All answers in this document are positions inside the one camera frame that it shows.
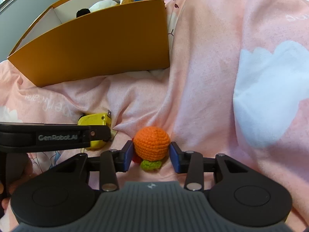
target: crocheted orange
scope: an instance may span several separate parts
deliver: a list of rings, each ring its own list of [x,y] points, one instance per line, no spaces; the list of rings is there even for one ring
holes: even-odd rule
[[[133,139],[137,155],[148,161],[163,159],[170,142],[168,134],[163,129],[155,126],[140,129]]]

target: pink blanket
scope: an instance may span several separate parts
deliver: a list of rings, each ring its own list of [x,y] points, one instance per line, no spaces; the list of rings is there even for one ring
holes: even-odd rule
[[[226,153],[283,184],[309,223],[309,0],[166,0],[171,67],[36,88],[0,64],[0,121],[77,123],[110,109],[120,149],[146,125],[182,150]],[[39,173],[80,150],[31,154]],[[87,152],[97,156],[100,152]],[[119,181],[184,180],[167,162],[156,173],[132,163]],[[205,187],[213,184],[205,176]],[[91,185],[97,187],[97,175]],[[0,229],[15,226],[6,215]]]

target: panda plush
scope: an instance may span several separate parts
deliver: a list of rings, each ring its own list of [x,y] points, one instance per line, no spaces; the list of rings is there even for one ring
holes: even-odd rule
[[[83,15],[89,14],[91,12],[98,11],[100,9],[106,9],[109,7],[117,6],[119,3],[113,1],[113,0],[103,0],[96,2],[94,5],[92,5],[89,9],[81,9],[77,11],[76,18],[81,17]]]

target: finger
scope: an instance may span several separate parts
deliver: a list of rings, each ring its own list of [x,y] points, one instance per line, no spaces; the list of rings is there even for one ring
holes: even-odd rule
[[[4,191],[4,186],[3,186],[3,184],[0,182],[0,194],[2,194],[3,191]]]
[[[24,169],[24,174],[30,175],[32,174],[32,172],[33,172],[32,162],[30,158],[28,158],[27,165],[25,166],[25,169]]]
[[[9,205],[9,201],[10,201],[10,198],[4,198],[1,202],[1,206],[4,210],[7,209],[7,206]]]
[[[19,187],[20,185],[24,184],[25,182],[29,181],[30,179],[34,178],[36,176],[36,174],[31,174],[31,175],[23,175],[19,180],[13,182],[10,186],[9,186],[9,193],[10,195],[12,195],[14,193],[14,191],[16,190],[17,187]]]

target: green crochet leaf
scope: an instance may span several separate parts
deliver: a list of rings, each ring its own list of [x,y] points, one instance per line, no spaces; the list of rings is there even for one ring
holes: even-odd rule
[[[141,169],[145,171],[151,171],[153,169],[160,168],[162,166],[162,161],[157,160],[157,161],[148,161],[148,160],[143,160],[141,163]]]

